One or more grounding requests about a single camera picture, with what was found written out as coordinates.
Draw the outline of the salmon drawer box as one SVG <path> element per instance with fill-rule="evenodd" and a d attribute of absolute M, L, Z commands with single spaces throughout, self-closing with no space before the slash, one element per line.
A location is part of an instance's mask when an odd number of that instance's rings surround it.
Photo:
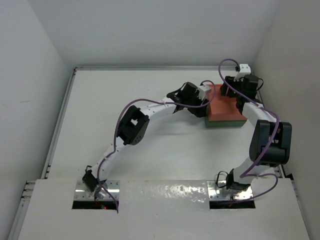
<path fill-rule="evenodd" d="M 207 106 L 207 118 L 210 122 L 247 121 L 236 107 L 236 99 L 221 95 L 222 84 L 216 84 L 216 94 Z"/>

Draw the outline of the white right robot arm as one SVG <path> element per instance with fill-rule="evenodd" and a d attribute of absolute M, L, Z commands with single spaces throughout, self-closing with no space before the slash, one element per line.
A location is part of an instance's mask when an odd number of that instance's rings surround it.
<path fill-rule="evenodd" d="M 269 168 L 285 165 L 290 158 L 292 125 L 264 108 L 256 98 L 260 78 L 252 74 L 226 76 L 221 95 L 236 99 L 236 108 L 254 126 L 248 158 L 226 176 L 224 189 L 245 191 L 253 179 Z"/>

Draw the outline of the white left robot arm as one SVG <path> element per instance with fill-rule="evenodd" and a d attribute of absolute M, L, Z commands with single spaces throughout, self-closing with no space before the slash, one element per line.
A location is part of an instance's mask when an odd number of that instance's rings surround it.
<path fill-rule="evenodd" d="M 186 82 L 160 101 L 140 98 L 125 106 L 118 117 L 110 147 L 94 166 L 85 170 L 82 182 L 87 190 L 92 194 L 105 190 L 101 184 L 107 180 L 117 155 L 126 146 L 134 146 L 141 142 L 152 119 L 183 109 L 187 109 L 198 118 L 205 117 L 207 105 L 210 103 L 208 94 L 211 90 L 208 85 L 196 86 Z"/>

